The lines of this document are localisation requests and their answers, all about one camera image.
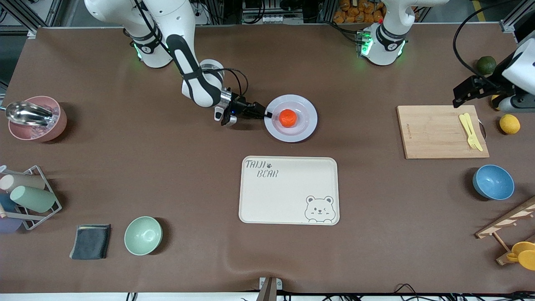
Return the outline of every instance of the orange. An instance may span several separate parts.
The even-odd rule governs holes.
[[[290,109],[283,110],[279,114],[279,121],[284,127],[294,126],[294,124],[297,122],[297,114]]]

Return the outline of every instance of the cutting board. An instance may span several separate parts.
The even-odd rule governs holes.
[[[470,114],[482,152],[467,143],[458,117],[463,113]],[[398,119],[407,159],[488,158],[474,106],[399,106]]]

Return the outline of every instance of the lemon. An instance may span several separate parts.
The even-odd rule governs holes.
[[[515,116],[505,114],[500,119],[500,127],[506,134],[516,134],[520,130],[520,122]]]
[[[493,101],[496,97],[498,97],[498,96],[499,96],[499,95],[492,95],[492,97],[491,97],[491,103],[490,103],[490,105],[491,105],[491,107],[492,107],[495,111],[499,111],[500,108],[495,108],[495,107],[492,105],[492,101]]]

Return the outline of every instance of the metal scoop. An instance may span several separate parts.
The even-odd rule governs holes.
[[[52,121],[52,112],[27,101],[16,101],[0,106],[0,111],[5,111],[5,117],[16,124],[46,126]]]

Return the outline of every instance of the cup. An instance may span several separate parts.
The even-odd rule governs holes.
[[[0,205],[4,208],[3,211],[16,212],[15,203],[9,199],[9,194],[7,193],[0,194]],[[19,229],[21,224],[22,220],[3,217],[0,219],[0,233],[13,233]]]
[[[524,250],[518,254],[518,263],[528,270],[535,270],[535,250]]]
[[[13,189],[10,198],[15,203],[39,213],[48,211],[57,201],[52,192],[30,186],[18,186]]]
[[[512,262],[518,262],[518,256],[523,251],[535,251],[535,244],[530,242],[519,242],[511,248],[511,253],[507,254],[507,259]]]
[[[32,175],[5,175],[0,179],[0,189],[6,192],[11,192],[18,186],[44,189],[44,180],[41,176]]]

